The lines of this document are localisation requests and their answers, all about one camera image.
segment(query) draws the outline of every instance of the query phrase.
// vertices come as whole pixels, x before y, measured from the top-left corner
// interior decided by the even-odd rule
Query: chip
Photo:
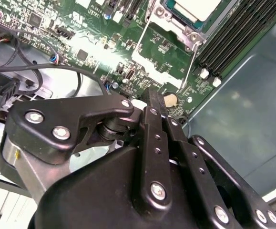
[[[36,15],[35,13],[31,13],[31,16],[29,18],[29,21],[28,23],[31,25],[31,26],[34,26],[36,28],[39,28],[40,25],[41,25],[41,17]]]
[[[76,55],[77,59],[81,61],[86,61],[88,57],[88,53],[86,53],[84,50],[80,49],[79,52]]]

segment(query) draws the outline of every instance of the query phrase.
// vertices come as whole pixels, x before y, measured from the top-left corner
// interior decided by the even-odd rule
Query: black cable
[[[18,49],[18,55],[19,57],[22,59],[23,62],[25,62],[28,66],[32,66],[33,63],[31,63],[26,57],[25,55],[22,53],[21,49]],[[43,78],[42,78],[42,74],[38,69],[32,70],[34,72],[34,74],[36,75],[37,81],[38,81],[38,87],[34,90],[30,90],[30,91],[18,91],[18,94],[23,94],[23,95],[29,95],[29,94],[34,94],[37,91],[39,91],[43,85]]]
[[[87,70],[84,70],[81,68],[76,68],[76,67],[71,67],[71,66],[67,66],[67,65],[55,65],[55,64],[51,64],[51,63],[45,63],[45,64],[36,64],[33,66],[0,67],[0,73],[20,72],[20,71],[26,71],[26,70],[36,70],[36,69],[46,69],[46,68],[65,69],[65,70],[70,70],[70,71],[74,71],[77,73],[81,73],[81,74],[89,77],[90,79],[96,81],[99,84],[102,93],[104,95],[108,95],[104,84],[101,82],[101,80],[96,75],[94,75],[93,73],[91,73]]]
[[[74,98],[79,93],[80,89],[82,87],[82,76],[80,73],[77,73],[77,88],[73,95],[70,96],[70,98]]]

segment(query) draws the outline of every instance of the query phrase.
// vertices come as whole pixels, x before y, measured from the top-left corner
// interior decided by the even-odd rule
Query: blue wire
[[[54,62],[56,61],[57,56],[55,55],[54,58],[51,58],[50,61]]]

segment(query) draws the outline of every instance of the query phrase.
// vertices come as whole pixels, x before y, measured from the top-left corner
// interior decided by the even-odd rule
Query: bolt
[[[150,112],[152,113],[152,114],[154,114],[154,115],[157,115],[158,113],[157,113],[157,111],[155,110],[155,109],[150,109]]]
[[[111,87],[113,89],[117,89],[119,87],[119,84],[117,82],[112,83]]]
[[[59,140],[67,140],[70,138],[70,130],[63,126],[57,126],[53,129],[53,135]]]
[[[28,120],[30,123],[34,123],[34,124],[39,124],[43,122],[42,114],[35,111],[28,112],[25,115],[25,119]]]
[[[199,142],[199,144],[204,145],[204,141],[201,138],[198,137],[197,141]]]
[[[267,213],[268,213],[268,216],[271,219],[271,221],[276,223],[276,216],[271,211],[267,211]]]
[[[195,33],[191,34],[190,39],[191,39],[191,41],[193,41],[193,42],[196,41],[197,35],[196,35]]]
[[[257,217],[259,218],[259,220],[261,222],[267,223],[266,217],[264,216],[264,214],[260,210],[256,209],[256,215],[257,215]]]
[[[163,9],[162,7],[158,7],[158,8],[156,9],[156,14],[157,14],[158,16],[162,16],[162,15],[164,14],[164,9]]]
[[[193,98],[192,97],[188,97],[186,101],[190,104],[191,102],[193,102]]]
[[[130,107],[129,102],[126,101],[126,100],[122,100],[121,103],[122,103],[123,106]]]
[[[227,224],[229,222],[229,217],[228,217],[227,213],[225,212],[225,210],[223,210],[220,206],[216,206],[214,208],[214,210],[215,210],[215,213],[220,221],[222,221],[225,224]]]
[[[171,122],[173,125],[178,125],[177,122],[174,119],[171,119]]]
[[[153,196],[158,200],[164,200],[166,197],[165,189],[158,183],[152,183],[151,192]]]

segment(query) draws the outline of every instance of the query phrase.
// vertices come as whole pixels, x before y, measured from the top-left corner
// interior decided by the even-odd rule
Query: black connector
[[[75,35],[74,32],[69,31],[69,30],[67,30],[67,29],[64,28],[64,27],[57,27],[57,28],[56,28],[56,33],[58,33],[60,36],[66,38],[66,39],[68,39],[68,40],[71,40],[72,37]]]

